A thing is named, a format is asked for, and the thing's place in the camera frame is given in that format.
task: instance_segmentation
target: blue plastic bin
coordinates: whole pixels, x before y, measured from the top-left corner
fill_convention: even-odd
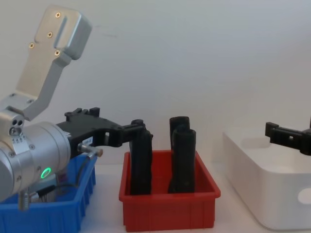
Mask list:
[[[80,155],[68,164],[69,183],[75,183],[76,174],[85,158],[85,155]],[[79,188],[69,187],[69,192],[57,197],[56,202],[32,203],[26,212],[18,210],[17,195],[0,203],[0,233],[79,232],[96,183],[96,160],[94,158],[87,164]]]

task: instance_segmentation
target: red plastic bin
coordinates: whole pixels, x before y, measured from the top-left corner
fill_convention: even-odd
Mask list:
[[[119,200],[128,232],[212,228],[220,190],[198,153],[195,192],[168,194],[172,177],[171,151],[153,151],[151,195],[130,195],[130,153],[124,157]]]

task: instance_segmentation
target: white storage box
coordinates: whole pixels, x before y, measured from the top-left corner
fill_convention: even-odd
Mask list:
[[[264,127],[225,132],[227,177],[262,225],[311,229],[311,156],[269,141]]]

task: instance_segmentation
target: green indicator light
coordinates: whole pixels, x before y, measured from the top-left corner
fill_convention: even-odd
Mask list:
[[[46,169],[44,169],[44,171],[41,174],[41,179],[46,178],[50,173],[51,173],[52,169],[50,167],[47,167]]]

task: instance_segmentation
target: white tabletop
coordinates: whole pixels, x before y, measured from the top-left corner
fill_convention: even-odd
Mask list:
[[[119,202],[122,165],[96,165],[96,186],[82,222],[81,233],[124,233],[122,203]],[[216,200],[216,220],[212,229],[191,230],[194,233],[270,233],[253,218],[240,197],[225,178],[220,164],[207,169],[221,190]],[[184,233],[161,231],[161,233]]]

